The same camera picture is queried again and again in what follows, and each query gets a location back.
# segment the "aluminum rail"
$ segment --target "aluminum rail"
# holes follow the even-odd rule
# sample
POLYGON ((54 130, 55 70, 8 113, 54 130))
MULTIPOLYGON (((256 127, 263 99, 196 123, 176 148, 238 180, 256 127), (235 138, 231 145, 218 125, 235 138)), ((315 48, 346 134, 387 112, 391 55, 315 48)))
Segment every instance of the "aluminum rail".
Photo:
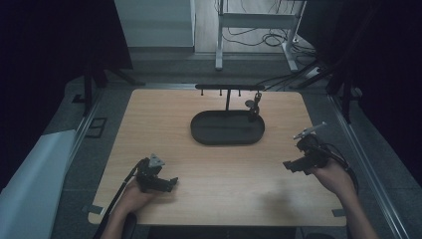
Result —
POLYGON ((363 171, 363 174, 366 176, 366 179, 369 182, 369 186, 372 189, 375 199, 377 200, 381 211, 384 214, 384 217, 387 220, 387 223, 394 234, 394 237, 400 239, 409 238, 409 235, 407 234, 406 229, 404 228, 404 225, 400 219, 399 213, 394 207, 390 197, 388 196, 387 191, 385 190, 384 185, 379 180, 375 170, 369 162, 369 159, 362 145, 360 144, 359 139, 357 138, 356 133, 353 130, 353 127, 344 119, 341 113, 341 107, 338 102, 338 99, 328 95, 328 100, 330 101, 332 107, 335 110, 335 114, 340 123, 340 126, 343 129, 345 136, 354 151, 354 154, 363 171))
POLYGON ((85 135, 87 134, 88 128, 90 127, 91 121, 94 118, 94 115, 96 114, 96 111, 99 107, 100 101, 103 97, 104 94, 104 89, 98 89, 98 92, 96 93, 94 100, 93 100, 93 104, 91 106, 90 111, 87 113, 87 115, 85 117, 83 117, 83 119, 81 120, 81 123, 78 126, 77 129, 77 133, 75 136, 75 142, 74 145, 71 149, 71 153, 69 155, 69 160, 68 160, 68 165, 66 167, 66 172, 68 172, 69 167, 72 164, 72 161, 75 158, 75 155, 78 152, 78 149, 82 143, 82 141, 84 140, 85 135))

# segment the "black cable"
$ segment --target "black cable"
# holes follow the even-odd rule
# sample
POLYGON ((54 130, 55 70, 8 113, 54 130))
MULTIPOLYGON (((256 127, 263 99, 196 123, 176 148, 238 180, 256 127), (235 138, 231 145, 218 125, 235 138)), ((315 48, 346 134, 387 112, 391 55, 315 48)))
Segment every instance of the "black cable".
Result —
POLYGON ((329 158, 332 158, 336 162, 338 162, 341 165, 341 167, 344 169, 344 171, 347 172, 347 174, 350 176, 350 179, 353 182, 353 186, 354 186, 354 190, 356 191, 356 194, 359 193, 359 183, 357 181, 356 173, 353 171, 353 169, 350 167, 350 165, 344 159, 344 157, 340 157, 340 156, 336 155, 335 153, 332 153, 331 151, 324 150, 324 149, 322 149, 320 147, 317 147, 317 146, 314 146, 314 145, 307 145, 307 147, 308 148, 311 148, 311 149, 313 149, 315 151, 322 152, 325 155, 327 155, 329 158))
POLYGON ((292 46, 292 52, 304 54, 304 55, 307 55, 307 56, 310 56, 310 57, 316 57, 317 56, 317 52, 316 51, 302 50, 301 47, 296 46, 295 44, 293 44, 293 46, 292 46))
POLYGON ((270 8, 270 10, 268 10, 268 12, 267 13, 270 13, 271 12, 271 9, 273 9, 274 8, 274 6, 276 6, 276 4, 277 4, 277 0, 274 0, 274 4, 271 6, 271 8, 270 8))
POLYGON ((340 155, 340 157, 342 157, 342 158, 344 158, 344 156, 341 154, 341 151, 336 147, 336 146, 334 146, 333 144, 331 144, 331 143, 323 143, 322 145, 327 145, 327 146, 330 146, 330 147, 332 147, 332 148, 334 148, 335 149, 335 151, 340 155))
POLYGON ((304 46, 300 46, 299 44, 293 44, 293 47, 294 48, 302 48, 302 49, 310 50, 310 51, 313 51, 313 52, 316 50, 315 48, 304 47, 304 46))
POLYGON ((257 43, 257 44, 247 44, 247 43, 243 43, 243 42, 239 42, 239 41, 235 41, 235 40, 229 40, 224 36, 224 34, 222 36, 223 36, 224 40, 226 40, 228 42, 238 43, 238 44, 249 46, 249 47, 255 47, 255 46, 258 46, 258 45, 261 45, 261 44, 264 43, 264 41, 261 41, 260 43, 257 43))
POLYGON ((288 86, 288 85, 290 85, 292 82, 294 82, 295 81, 295 79, 288 79, 288 80, 285 80, 284 81, 284 84, 282 85, 282 86, 280 86, 279 88, 277 88, 276 89, 276 92, 277 91, 279 91, 279 90, 281 90, 281 89, 283 89, 283 91, 285 92, 286 91, 286 87, 288 86))
POLYGON ((259 83, 255 84, 255 85, 257 86, 257 85, 260 85, 260 84, 265 83, 265 82, 270 82, 270 81, 273 81, 273 80, 279 80, 279 79, 281 79, 281 78, 284 78, 284 77, 289 77, 289 76, 291 76, 291 75, 293 75, 293 73, 288 74, 288 75, 283 75, 283 76, 278 76, 278 77, 269 78, 269 79, 263 80, 263 81, 261 81, 261 82, 259 82, 259 83))
POLYGON ((309 56, 309 55, 303 55, 303 56, 295 56, 295 61, 299 64, 301 64, 302 66, 306 66, 306 63, 303 63, 301 60, 299 60, 299 58, 312 58, 315 59, 316 57, 314 56, 309 56))
POLYGON ((247 30, 247 31, 245 31, 245 32, 240 32, 240 33, 231 33, 231 32, 230 32, 230 28, 227 28, 227 30, 228 30, 228 32, 229 32, 229 34, 230 34, 230 35, 232 35, 232 36, 242 35, 242 34, 245 34, 245 33, 249 33, 249 32, 255 31, 255 30, 257 30, 257 29, 258 29, 258 28, 252 28, 252 29, 249 29, 249 30, 247 30))
POLYGON ((277 14, 277 13, 279 13, 279 10, 280 10, 280 6, 281 6, 281 5, 282 5, 282 0, 280 0, 280 1, 279 1, 279 6, 277 7, 277 11, 276 11, 276 14, 277 14))
POLYGON ((292 10, 291 10, 291 14, 293 13, 293 9, 295 8, 295 3, 296 3, 296 1, 293 1, 293 5, 292 5, 292 10))
POLYGON ((247 13, 247 11, 246 11, 245 7, 243 6, 243 0, 240 0, 240 6, 242 7, 243 11, 244 11, 245 13, 247 13))
POLYGON ((273 85, 271 85, 271 86, 267 87, 267 88, 264 90, 264 92, 265 92, 265 91, 267 91, 267 90, 269 90, 269 89, 271 89, 271 88, 273 88, 273 87, 275 87, 275 86, 277 86, 277 85, 279 85, 279 84, 281 84, 281 83, 283 83, 283 82, 285 82, 286 80, 291 80, 291 79, 294 79, 294 78, 296 78, 296 77, 301 76, 301 75, 302 75, 305 71, 307 71, 309 68, 311 68, 312 66, 314 66, 316 63, 317 63, 317 60, 313 61, 313 62, 312 62, 312 63, 310 63, 309 65, 307 65, 307 66, 303 67, 300 71, 297 71, 297 72, 293 73, 293 74, 292 74, 290 77, 288 77, 287 79, 284 79, 284 80, 282 80, 282 81, 280 81, 280 82, 278 82, 278 83, 275 83, 275 84, 273 84, 273 85))
POLYGON ((287 41, 287 38, 286 37, 284 37, 284 36, 282 36, 282 35, 279 35, 279 34, 275 34, 275 33, 272 33, 272 29, 270 29, 269 30, 269 33, 268 34, 265 34, 264 36, 263 36, 263 41, 264 41, 264 43, 267 45, 267 46, 270 46, 270 47, 279 47, 279 46, 281 46, 282 45, 282 43, 283 42, 285 42, 285 41, 287 41), (274 40, 276 40, 278 43, 277 44, 270 44, 267 40, 268 39, 274 39, 274 40))
POLYGON ((220 2, 218 2, 218 0, 214 0, 214 9, 218 13, 218 10, 220 9, 220 2))

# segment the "metal frame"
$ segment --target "metal frame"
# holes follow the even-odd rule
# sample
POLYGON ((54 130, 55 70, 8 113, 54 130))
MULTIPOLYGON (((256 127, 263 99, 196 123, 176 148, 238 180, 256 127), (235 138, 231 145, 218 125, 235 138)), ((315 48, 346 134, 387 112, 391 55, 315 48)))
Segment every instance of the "metal frame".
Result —
POLYGON ((245 14, 245 13, 224 13, 224 0, 220 0, 218 9, 218 36, 217 49, 215 54, 215 69, 223 70, 223 28, 261 28, 261 29, 289 29, 288 41, 282 44, 283 51, 292 72, 298 70, 295 59, 292 56, 291 48, 293 40, 301 21, 305 1, 299 2, 300 6, 294 15, 277 14, 245 14))
POLYGON ((373 195, 378 202, 382 213, 384 214, 384 218, 390 226, 391 232, 394 234, 394 238, 408 239, 409 235, 406 231, 406 228, 404 227, 401 216, 395 208, 381 180, 378 178, 375 169, 372 167, 372 164, 370 163, 370 160, 368 159, 363 146, 360 144, 360 141, 354 132, 353 127, 342 116, 341 107, 337 98, 334 98, 330 95, 327 97, 335 111, 338 122, 344 131, 345 137, 353 149, 362 172, 366 176, 369 187, 371 188, 373 195))

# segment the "dark curtain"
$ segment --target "dark curtain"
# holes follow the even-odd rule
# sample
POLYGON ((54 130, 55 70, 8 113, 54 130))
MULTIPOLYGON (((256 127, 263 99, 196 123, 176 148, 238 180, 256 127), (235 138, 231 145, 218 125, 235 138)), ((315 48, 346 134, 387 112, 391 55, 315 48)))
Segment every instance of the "dark curtain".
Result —
POLYGON ((66 83, 88 62, 101 71, 131 69, 131 60, 111 0, 2 2, 0 36, 3 188, 56 112, 66 83))
POLYGON ((418 1, 383 1, 353 67, 360 106, 422 185, 421 12, 418 1))

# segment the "black oval tray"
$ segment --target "black oval tray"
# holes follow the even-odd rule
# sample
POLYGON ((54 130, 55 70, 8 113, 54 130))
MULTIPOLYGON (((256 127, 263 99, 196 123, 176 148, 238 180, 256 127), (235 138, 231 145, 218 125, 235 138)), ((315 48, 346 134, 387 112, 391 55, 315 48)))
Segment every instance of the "black oval tray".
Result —
POLYGON ((249 121, 249 111, 206 111, 192 119, 190 129, 206 145, 252 144, 263 136, 265 124, 260 116, 249 121))

